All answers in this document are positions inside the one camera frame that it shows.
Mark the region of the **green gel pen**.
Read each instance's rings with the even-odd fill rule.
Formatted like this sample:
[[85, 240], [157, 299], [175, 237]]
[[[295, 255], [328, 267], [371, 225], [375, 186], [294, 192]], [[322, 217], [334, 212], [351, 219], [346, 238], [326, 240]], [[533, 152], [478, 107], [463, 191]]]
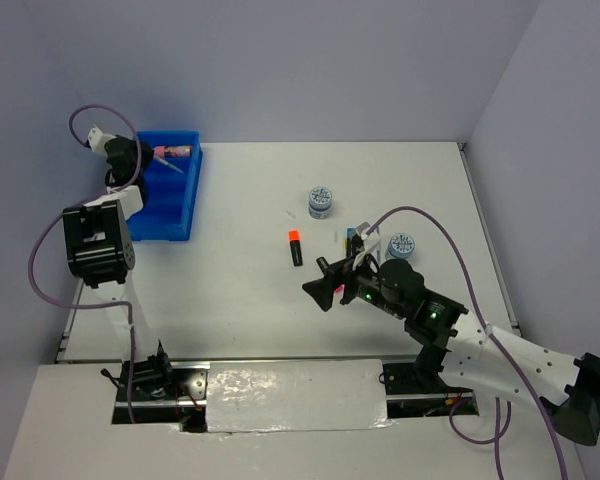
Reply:
[[167, 159], [164, 159], [160, 156], [154, 155], [153, 156], [154, 160], [158, 163], [160, 163], [161, 165], [179, 173], [179, 174], [184, 174], [185, 172], [180, 169], [179, 167], [177, 167], [176, 165], [172, 164], [171, 162], [169, 162]]

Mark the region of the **pink capped pencil tube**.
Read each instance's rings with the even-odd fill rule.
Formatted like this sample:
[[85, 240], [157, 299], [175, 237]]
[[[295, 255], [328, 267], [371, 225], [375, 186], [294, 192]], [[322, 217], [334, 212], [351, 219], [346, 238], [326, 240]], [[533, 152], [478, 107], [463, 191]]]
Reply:
[[161, 159], [178, 159], [178, 158], [190, 158], [193, 153], [192, 145], [179, 145], [179, 146], [156, 146], [154, 148], [154, 155]]

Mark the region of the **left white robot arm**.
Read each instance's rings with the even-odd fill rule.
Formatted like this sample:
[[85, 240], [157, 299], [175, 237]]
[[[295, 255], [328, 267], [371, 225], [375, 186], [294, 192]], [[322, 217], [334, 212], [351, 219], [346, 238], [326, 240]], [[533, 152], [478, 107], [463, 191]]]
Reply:
[[71, 273], [105, 304], [121, 351], [119, 387], [141, 399], [162, 399], [176, 385], [168, 355], [144, 315], [132, 279], [136, 256], [128, 220], [148, 199], [143, 170], [152, 149], [92, 127], [87, 147], [106, 158], [106, 193], [62, 213]]

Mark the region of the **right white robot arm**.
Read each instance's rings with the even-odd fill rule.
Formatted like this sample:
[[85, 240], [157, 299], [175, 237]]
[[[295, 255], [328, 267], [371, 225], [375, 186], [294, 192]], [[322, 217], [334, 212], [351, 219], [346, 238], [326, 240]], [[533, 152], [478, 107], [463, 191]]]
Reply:
[[360, 299], [404, 323], [421, 345], [414, 371], [426, 391], [446, 385], [541, 407], [557, 434], [584, 446], [600, 435], [600, 358], [580, 357], [534, 344], [482, 322], [461, 303], [425, 286], [402, 259], [356, 265], [347, 258], [323, 265], [321, 278], [302, 288], [328, 311], [336, 289], [341, 304]]

